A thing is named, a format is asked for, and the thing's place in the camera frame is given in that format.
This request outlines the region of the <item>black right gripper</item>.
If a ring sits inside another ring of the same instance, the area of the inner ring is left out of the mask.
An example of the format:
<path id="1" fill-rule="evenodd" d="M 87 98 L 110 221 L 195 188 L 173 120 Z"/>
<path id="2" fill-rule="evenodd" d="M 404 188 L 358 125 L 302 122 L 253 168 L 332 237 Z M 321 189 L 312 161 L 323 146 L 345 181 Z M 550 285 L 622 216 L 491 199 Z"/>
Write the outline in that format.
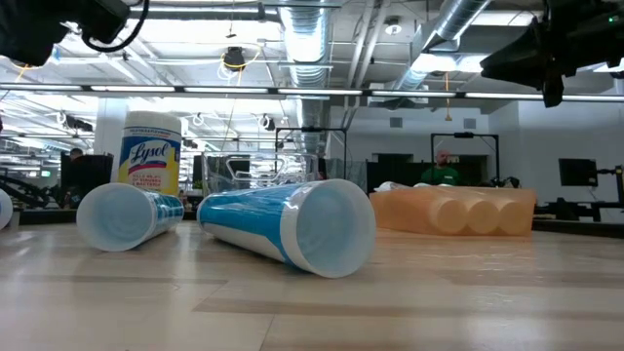
<path id="1" fill-rule="evenodd" d="M 542 92 L 544 105 L 563 100 L 563 77 L 596 62 L 589 54 L 609 13 L 606 0 L 544 0 L 542 20 L 532 22 L 516 40 L 480 62 L 482 75 L 493 80 L 533 87 Z"/>

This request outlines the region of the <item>Lysol wipes canister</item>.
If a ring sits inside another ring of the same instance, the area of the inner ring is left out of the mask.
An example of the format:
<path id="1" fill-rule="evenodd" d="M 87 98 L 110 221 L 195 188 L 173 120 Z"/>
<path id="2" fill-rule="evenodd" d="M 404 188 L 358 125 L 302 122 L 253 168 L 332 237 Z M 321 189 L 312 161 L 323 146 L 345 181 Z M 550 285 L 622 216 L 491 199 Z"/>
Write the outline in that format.
<path id="1" fill-rule="evenodd" d="M 175 196 L 181 144 L 181 123 L 175 116 L 131 111 L 123 128 L 117 181 Z"/>

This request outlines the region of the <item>black computer monitor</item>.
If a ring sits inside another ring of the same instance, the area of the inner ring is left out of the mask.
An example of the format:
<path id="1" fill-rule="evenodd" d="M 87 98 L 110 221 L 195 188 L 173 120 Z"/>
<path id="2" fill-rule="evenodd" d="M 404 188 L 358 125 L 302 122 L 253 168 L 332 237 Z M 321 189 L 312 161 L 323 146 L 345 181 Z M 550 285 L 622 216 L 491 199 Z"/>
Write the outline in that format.
<path id="1" fill-rule="evenodd" d="M 562 186 L 598 186 L 598 169 L 594 159 L 559 159 Z"/>

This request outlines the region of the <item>white plastic wrapping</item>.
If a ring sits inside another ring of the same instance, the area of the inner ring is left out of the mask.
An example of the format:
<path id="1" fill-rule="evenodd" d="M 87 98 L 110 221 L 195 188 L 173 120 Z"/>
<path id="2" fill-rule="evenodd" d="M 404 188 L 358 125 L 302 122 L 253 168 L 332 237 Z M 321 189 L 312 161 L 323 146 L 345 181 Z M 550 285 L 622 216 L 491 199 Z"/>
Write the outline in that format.
<path id="1" fill-rule="evenodd" d="M 429 186 L 428 183 L 419 182 L 416 185 L 412 185 L 411 188 L 428 187 L 428 186 Z M 391 191 L 391 190 L 405 189 L 405 188 L 409 188 L 409 186 L 401 184 L 401 183 L 393 182 L 393 181 L 385 181 L 381 183 L 379 186 L 375 187 L 373 190 L 375 192 L 384 192 L 384 191 Z"/>

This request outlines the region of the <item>orange translucent plastic bin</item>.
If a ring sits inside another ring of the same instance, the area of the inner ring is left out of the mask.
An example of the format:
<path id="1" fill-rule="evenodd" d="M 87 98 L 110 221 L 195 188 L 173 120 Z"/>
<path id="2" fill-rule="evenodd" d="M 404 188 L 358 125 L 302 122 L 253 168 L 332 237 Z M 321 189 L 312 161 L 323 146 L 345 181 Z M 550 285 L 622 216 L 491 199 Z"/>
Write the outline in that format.
<path id="1" fill-rule="evenodd" d="M 432 198 L 458 199 L 467 209 L 467 227 L 455 235 L 505 236 L 531 234 L 536 195 L 532 190 L 515 188 L 429 185 L 374 192 L 370 201 L 379 228 L 416 234 L 427 233 L 420 206 Z"/>

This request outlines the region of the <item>long ceiling light strip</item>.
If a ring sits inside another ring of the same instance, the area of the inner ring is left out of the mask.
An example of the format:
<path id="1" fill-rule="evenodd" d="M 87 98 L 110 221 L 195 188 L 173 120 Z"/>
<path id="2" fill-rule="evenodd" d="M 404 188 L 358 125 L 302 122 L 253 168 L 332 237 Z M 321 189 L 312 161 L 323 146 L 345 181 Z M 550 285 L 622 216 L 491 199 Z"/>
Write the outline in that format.
<path id="1" fill-rule="evenodd" d="M 442 98 L 491 100 L 542 100 L 539 94 L 511 94 L 451 91 L 394 91 L 361 89 L 258 88 L 241 86 L 144 86 L 144 85 L 69 85 L 0 83 L 0 90 L 50 94 L 86 95 L 120 94 L 127 96 L 227 96 L 295 98 Z"/>

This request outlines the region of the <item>black hanging ceiling device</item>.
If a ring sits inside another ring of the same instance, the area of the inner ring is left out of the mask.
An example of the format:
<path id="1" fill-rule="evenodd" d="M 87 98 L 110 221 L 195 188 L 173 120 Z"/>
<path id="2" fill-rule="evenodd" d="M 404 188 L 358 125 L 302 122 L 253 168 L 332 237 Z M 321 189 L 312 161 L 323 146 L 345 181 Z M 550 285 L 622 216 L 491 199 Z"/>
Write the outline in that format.
<path id="1" fill-rule="evenodd" d="M 228 47 L 222 58 L 223 66 L 232 72 L 242 70 L 247 65 L 242 47 Z"/>

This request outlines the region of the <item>clear plastic bin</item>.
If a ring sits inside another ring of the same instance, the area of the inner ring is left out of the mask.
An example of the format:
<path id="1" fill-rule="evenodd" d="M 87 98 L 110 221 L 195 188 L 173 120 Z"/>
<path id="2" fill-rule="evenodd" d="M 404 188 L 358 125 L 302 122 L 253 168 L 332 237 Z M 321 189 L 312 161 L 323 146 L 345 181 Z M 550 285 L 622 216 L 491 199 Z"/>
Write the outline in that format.
<path id="1" fill-rule="evenodd" d="M 193 158 L 193 185 L 204 196 L 319 179 L 316 155 L 291 152 L 203 152 Z"/>

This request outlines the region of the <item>white building pillar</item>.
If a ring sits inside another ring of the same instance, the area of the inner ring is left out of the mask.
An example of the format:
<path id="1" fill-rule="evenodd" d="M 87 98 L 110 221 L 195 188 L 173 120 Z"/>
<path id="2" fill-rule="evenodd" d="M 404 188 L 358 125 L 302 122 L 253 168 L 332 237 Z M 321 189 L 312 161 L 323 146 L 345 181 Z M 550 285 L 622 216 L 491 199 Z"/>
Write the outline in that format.
<path id="1" fill-rule="evenodd" d="M 119 156 L 128 111 L 128 102 L 124 98 L 98 99 L 94 153 L 110 154 L 113 157 L 112 182 L 118 180 Z"/>

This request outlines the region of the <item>black partition panel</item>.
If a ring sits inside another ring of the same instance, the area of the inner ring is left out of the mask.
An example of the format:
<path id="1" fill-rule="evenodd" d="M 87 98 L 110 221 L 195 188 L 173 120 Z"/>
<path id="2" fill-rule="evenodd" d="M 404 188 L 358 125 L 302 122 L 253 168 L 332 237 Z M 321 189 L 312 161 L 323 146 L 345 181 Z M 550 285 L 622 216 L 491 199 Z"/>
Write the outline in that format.
<path id="1" fill-rule="evenodd" d="M 82 155 L 71 159 L 61 155 L 58 204 L 64 209 L 77 209 L 93 189 L 111 180 L 111 155 Z"/>

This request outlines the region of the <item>silver ventilation duct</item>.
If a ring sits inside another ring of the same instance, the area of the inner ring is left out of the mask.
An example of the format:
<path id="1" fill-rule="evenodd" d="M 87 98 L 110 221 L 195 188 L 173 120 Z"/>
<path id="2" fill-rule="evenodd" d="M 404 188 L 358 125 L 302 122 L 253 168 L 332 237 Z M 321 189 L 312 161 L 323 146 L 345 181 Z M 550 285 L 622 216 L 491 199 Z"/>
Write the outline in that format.
<path id="1" fill-rule="evenodd" d="M 295 7 L 281 7 L 279 15 L 284 27 L 283 39 L 295 88 L 321 89 L 329 82 L 330 10 L 323 8 L 326 0 L 297 1 Z M 330 102 L 320 97 L 304 97 L 296 101 L 296 118 L 301 128 L 327 128 L 330 124 Z"/>
<path id="2" fill-rule="evenodd" d="M 423 24 L 415 31 L 410 43 L 412 63 L 395 81 L 393 90 L 416 90 L 435 68 L 425 64 L 425 51 L 440 43 L 459 44 L 460 37 L 474 22 L 491 0 L 445 0 L 439 15 Z"/>

